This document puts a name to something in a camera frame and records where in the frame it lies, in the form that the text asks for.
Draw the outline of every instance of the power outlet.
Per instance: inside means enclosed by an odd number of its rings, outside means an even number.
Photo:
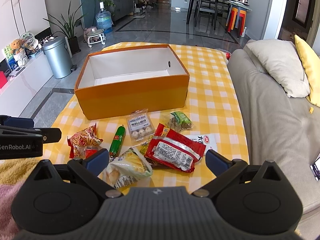
[[[81,26],[81,25],[82,25],[81,20],[78,20],[78,21],[76,22],[76,27]]]

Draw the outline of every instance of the open cardboard box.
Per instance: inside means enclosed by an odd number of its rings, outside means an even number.
[[[168,44],[89,54],[75,94],[89,120],[184,107],[189,73]]]

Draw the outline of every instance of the green sausage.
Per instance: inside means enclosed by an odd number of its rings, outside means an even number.
[[[109,155],[111,157],[115,157],[120,152],[120,149],[122,147],[122,143],[124,140],[124,136],[125,136],[125,128],[124,126],[119,126],[110,146]]]

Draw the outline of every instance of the gray sofa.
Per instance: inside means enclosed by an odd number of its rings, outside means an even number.
[[[320,181],[310,165],[320,153],[320,107],[305,98],[288,98],[247,47],[233,52],[228,70],[244,121],[250,163],[276,161],[303,204],[297,229],[304,239],[315,240],[320,235]]]

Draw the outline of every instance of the yellow pillow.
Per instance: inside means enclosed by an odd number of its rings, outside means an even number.
[[[313,49],[298,35],[295,35],[294,39],[309,81],[310,94],[307,96],[307,100],[316,106],[320,106],[320,59]]]

